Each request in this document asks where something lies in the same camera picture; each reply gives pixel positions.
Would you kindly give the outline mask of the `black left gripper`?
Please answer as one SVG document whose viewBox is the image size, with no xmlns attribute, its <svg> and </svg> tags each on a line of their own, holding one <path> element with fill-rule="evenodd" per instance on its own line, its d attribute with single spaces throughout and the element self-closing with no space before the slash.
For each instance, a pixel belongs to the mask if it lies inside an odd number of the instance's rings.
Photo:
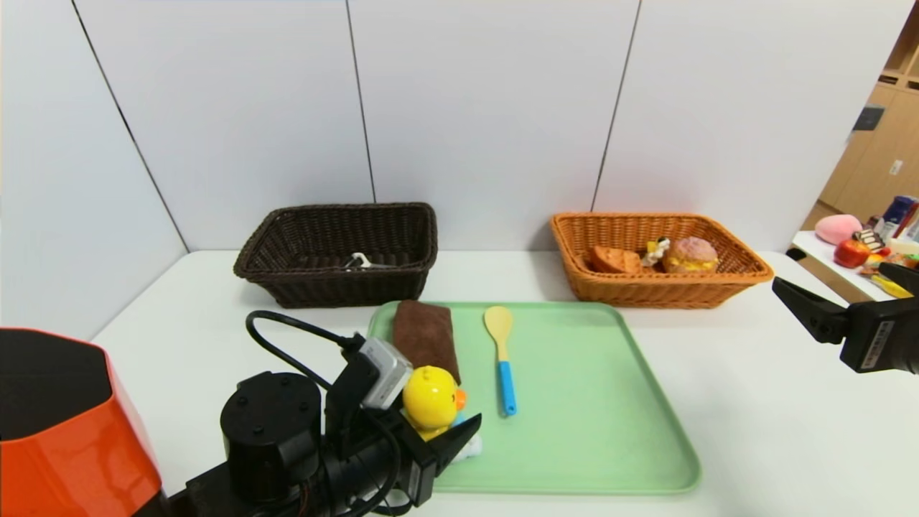
<svg viewBox="0 0 919 517">
<path fill-rule="evenodd" d="M 434 479 L 454 462 L 482 454 L 482 416 L 457 416 L 446 432 L 426 442 L 403 410 L 359 410 L 349 438 L 358 446 L 345 461 L 348 507 L 378 495 L 374 508 L 415 508 L 428 501 Z"/>
</svg>

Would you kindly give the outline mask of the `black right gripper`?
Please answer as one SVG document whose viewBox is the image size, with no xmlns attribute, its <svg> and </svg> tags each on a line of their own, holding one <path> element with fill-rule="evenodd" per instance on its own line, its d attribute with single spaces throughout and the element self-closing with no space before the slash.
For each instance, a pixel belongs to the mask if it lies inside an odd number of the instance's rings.
<svg viewBox="0 0 919 517">
<path fill-rule="evenodd" d="M 918 271 L 895 263 L 882 263 L 877 271 L 886 294 L 910 298 L 846 308 L 779 277 L 772 292 L 814 340 L 841 344 L 840 360 L 854 372 L 917 374 Z"/>
</svg>

